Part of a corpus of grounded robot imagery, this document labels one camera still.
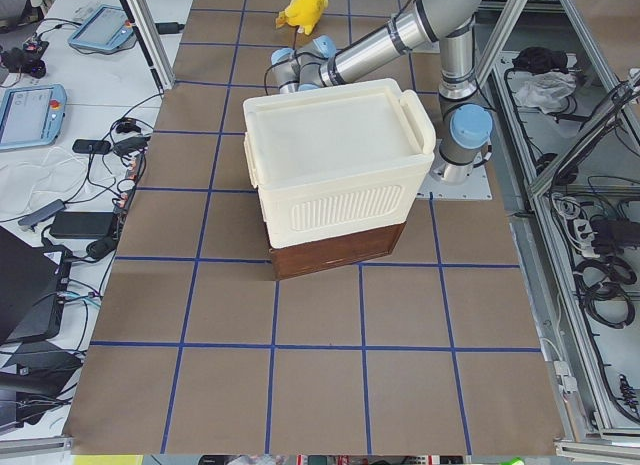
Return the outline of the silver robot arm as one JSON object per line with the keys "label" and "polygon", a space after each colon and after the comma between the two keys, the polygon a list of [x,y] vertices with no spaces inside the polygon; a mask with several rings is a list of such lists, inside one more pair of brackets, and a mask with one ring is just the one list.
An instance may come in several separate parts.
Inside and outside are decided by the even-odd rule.
{"label": "silver robot arm", "polygon": [[481,0],[415,0],[342,50],[327,36],[299,49],[281,48],[270,69],[279,92],[247,110],[247,156],[257,184],[408,170],[424,177],[435,158],[436,133],[416,93],[368,73],[425,42],[470,37]]}

